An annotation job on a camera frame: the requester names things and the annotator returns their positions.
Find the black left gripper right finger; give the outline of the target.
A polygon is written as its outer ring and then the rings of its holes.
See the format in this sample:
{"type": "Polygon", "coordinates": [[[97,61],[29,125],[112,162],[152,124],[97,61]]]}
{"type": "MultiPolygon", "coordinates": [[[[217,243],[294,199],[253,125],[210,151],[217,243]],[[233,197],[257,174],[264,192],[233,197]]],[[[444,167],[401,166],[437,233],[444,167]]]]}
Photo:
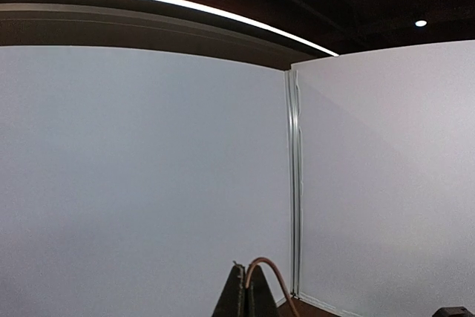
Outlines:
{"type": "Polygon", "coordinates": [[[260,266],[252,272],[247,288],[248,317],[279,317],[278,308],[272,296],[266,277],[260,266]]]}

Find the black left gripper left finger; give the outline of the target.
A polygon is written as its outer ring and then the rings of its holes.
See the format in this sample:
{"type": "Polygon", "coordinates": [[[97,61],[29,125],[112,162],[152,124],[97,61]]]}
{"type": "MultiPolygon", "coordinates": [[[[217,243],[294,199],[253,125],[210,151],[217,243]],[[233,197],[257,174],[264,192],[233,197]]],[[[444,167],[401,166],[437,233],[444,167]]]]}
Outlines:
{"type": "Polygon", "coordinates": [[[212,317],[243,317],[246,302],[245,266],[234,262],[212,317]]]}

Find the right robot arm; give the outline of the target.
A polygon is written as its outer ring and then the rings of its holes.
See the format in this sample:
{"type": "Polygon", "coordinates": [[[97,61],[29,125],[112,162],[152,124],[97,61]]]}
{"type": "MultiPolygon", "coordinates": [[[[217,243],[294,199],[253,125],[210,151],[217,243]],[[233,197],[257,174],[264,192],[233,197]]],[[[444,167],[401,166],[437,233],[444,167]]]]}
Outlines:
{"type": "Polygon", "coordinates": [[[474,314],[466,307],[441,307],[433,317],[474,317],[474,314]]]}

